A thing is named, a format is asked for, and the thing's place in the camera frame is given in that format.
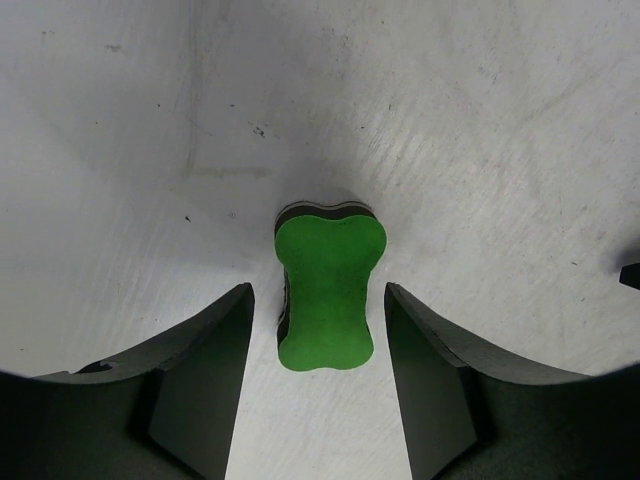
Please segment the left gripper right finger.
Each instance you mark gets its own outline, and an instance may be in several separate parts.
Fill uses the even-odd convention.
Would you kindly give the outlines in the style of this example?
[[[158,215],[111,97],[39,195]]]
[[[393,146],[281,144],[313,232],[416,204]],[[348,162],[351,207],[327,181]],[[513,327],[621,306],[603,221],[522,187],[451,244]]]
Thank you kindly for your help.
[[[448,321],[396,284],[387,340],[416,479],[635,479],[639,368],[551,367]]]

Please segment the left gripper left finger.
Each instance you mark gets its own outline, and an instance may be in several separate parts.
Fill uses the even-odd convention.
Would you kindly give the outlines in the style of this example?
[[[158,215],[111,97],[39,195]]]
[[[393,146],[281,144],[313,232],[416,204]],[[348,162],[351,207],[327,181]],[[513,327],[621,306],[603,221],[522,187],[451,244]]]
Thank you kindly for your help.
[[[5,479],[222,479],[254,313],[235,286],[77,372],[1,376]]]

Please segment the green bone-shaped eraser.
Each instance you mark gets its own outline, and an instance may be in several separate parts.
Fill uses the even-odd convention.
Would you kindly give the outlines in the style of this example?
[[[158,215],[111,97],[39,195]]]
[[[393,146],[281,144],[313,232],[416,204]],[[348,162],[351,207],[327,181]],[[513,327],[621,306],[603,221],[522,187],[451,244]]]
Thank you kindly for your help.
[[[365,204],[286,206],[274,227],[284,272],[277,354],[294,372],[351,370],[373,355],[367,322],[368,285],[387,234]]]

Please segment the whiteboard black stand feet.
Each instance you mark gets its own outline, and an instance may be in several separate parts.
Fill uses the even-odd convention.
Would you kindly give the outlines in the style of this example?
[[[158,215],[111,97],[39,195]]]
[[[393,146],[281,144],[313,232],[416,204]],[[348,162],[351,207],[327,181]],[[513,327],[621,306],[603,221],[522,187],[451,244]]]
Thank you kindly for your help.
[[[623,266],[619,274],[619,283],[640,290],[640,263]]]

